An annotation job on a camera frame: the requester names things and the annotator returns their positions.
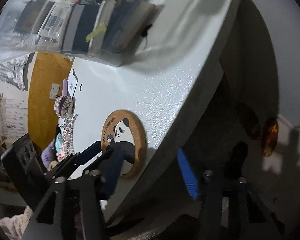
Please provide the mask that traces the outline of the patterned fabric ball toy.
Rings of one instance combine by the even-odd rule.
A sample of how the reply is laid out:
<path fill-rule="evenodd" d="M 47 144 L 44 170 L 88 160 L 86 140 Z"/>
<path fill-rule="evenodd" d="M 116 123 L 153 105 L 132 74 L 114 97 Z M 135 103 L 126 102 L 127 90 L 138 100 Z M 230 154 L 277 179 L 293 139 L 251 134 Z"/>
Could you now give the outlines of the patterned fabric ball toy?
<path fill-rule="evenodd" d="M 72 114 L 73 108 L 74 102 L 67 95 L 59 96 L 55 100 L 54 111 L 59 118 L 65 118 L 67 115 Z"/>

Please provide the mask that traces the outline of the white paper document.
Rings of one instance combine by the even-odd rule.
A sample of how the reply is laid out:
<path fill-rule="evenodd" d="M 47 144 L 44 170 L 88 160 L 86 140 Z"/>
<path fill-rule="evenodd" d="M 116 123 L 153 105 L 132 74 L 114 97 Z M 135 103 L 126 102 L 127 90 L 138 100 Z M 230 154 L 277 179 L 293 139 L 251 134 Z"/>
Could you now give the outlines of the white paper document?
<path fill-rule="evenodd" d="M 67 86 L 68 86 L 68 94 L 70 98 L 74 97 L 74 93 L 77 87 L 78 83 L 78 77 L 75 73 L 75 70 L 72 69 L 69 73 L 68 79 L 67 79 Z"/>

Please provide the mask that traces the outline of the purple plush toy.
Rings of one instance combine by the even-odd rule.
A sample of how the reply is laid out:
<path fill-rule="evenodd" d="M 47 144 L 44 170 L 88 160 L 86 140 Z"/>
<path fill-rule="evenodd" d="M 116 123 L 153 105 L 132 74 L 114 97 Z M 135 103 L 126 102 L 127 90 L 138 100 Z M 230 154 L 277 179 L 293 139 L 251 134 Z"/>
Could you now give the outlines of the purple plush toy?
<path fill-rule="evenodd" d="M 41 159 L 43 165 L 46 169 L 49 168 L 52 161 L 55 160 L 56 150 L 55 150 L 55 139 L 49 143 L 49 145 L 43 150 L 41 154 Z"/>

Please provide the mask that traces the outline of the cork panda coaster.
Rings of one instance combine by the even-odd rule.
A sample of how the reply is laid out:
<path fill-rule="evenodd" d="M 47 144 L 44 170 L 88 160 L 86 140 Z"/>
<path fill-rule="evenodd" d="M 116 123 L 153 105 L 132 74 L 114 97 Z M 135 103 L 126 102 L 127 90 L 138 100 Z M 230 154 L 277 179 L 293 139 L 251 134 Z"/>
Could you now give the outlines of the cork panda coaster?
<path fill-rule="evenodd" d="M 101 148 L 120 147 L 125 158 L 120 176 L 128 179 L 136 176 L 145 161 L 147 151 L 146 132 L 140 119 L 131 111 L 119 109 L 105 120 L 101 133 Z"/>

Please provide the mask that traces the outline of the clear plastic storage bin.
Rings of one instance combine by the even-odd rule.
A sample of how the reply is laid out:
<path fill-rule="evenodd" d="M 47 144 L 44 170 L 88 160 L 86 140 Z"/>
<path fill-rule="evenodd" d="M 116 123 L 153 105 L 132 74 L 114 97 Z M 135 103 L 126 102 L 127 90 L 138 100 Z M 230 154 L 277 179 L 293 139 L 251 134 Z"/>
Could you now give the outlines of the clear plastic storage bin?
<path fill-rule="evenodd" d="M 7 0 L 0 14 L 0 63 L 32 52 L 118 67 L 165 0 Z"/>

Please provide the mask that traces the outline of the white wall socket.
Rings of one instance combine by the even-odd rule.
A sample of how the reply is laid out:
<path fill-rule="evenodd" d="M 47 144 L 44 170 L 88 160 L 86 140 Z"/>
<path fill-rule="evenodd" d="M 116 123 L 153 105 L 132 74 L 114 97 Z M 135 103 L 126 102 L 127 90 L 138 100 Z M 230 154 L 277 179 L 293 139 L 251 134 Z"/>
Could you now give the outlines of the white wall socket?
<path fill-rule="evenodd" d="M 53 100 L 57 99 L 58 98 L 59 89 L 60 89 L 60 85 L 56 84 L 56 83 L 53 83 L 52 86 L 51 86 L 49 98 L 53 99 Z"/>

